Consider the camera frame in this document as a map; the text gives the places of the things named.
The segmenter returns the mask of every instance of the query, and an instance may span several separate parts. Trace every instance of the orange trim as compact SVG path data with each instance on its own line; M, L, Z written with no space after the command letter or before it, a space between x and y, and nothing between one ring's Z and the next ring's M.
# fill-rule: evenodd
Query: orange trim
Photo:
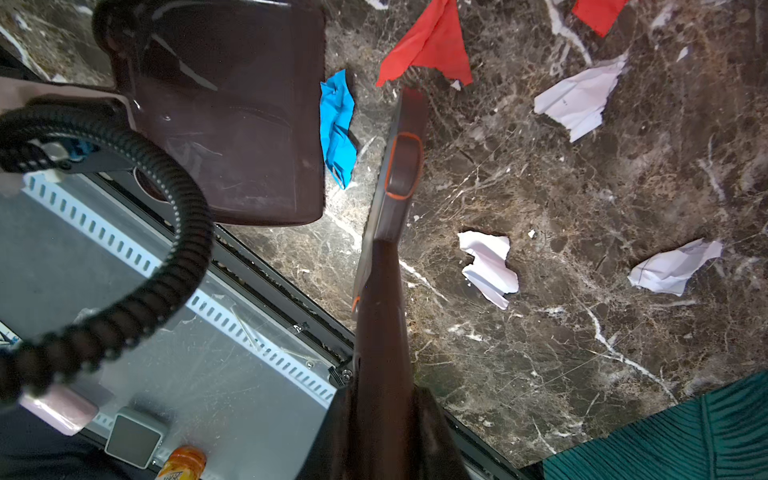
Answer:
M397 140L400 137L407 137L407 138L413 138L416 141L419 142L419 173L416 176L416 181L413 182L413 187L411 188L411 191L403 196L398 194L391 194L389 192L389 175L392 173L392 159L395 157L395 151L397 150ZM416 191L416 187L419 185L419 180L422 178L422 168L424 167L424 146L422 144L422 139L416 135L412 134L410 132L404 131L402 133L397 134L397 137L395 137L395 140L392 142L392 151L389 153L389 165L386 169L386 180L384 180L384 191L386 192L388 197L394 198L395 200L408 200L412 195L413 192Z

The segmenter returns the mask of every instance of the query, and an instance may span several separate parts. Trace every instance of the torn red paper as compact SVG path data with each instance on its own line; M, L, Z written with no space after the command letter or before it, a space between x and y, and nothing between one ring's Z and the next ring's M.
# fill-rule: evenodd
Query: torn red paper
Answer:
M456 0L432 0L382 62L376 86L399 78L411 65L437 68L451 80L472 83Z
M604 37L616 22L621 9L629 0L577 0L574 15Z

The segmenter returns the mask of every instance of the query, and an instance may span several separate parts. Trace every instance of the gray metal surface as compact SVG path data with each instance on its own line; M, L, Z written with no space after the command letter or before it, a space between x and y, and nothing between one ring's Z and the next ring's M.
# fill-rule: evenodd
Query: gray metal surface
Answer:
M114 207L104 199L94 206L105 218ZM131 227L130 216L109 220ZM83 308L103 307L141 282L125 262L25 195L0 200L0 225L0 318L22 339L67 325ZM151 242L151 232L134 227L143 245ZM221 288L214 278L206 283ZM238 313L246 313L241 299L229 294L219 293L219 300L232 309L239 303ZM258 320L254 325L255 314L241 316L255 333L274 328ZM209 455L208 478L292 478L325 409L191 310L183 309L169 326L117 362L82 376L75 389L107 417L128 405L165 421L170 431L164 451L184 443L201 447ZM270 338L299 362L313 357L289 333L280 333L276 339L270 330ZM315 362L321 363L312 359L310 365Z

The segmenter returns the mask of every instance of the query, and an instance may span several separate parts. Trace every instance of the square device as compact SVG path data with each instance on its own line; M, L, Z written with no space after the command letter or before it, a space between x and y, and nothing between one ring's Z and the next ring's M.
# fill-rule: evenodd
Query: square device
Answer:
M124 407L114 419L104 451L138 468L146 468L168 427L147 414Z

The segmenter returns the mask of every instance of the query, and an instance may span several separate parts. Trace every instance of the dark fabric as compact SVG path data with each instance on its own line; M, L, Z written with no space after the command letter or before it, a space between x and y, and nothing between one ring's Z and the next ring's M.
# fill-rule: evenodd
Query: dark fabric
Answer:
M112 458L85 437L62 435L26 409L0 414L3 480L151 480L155 474Z
M546 480L768 479L768 372L543 461Z

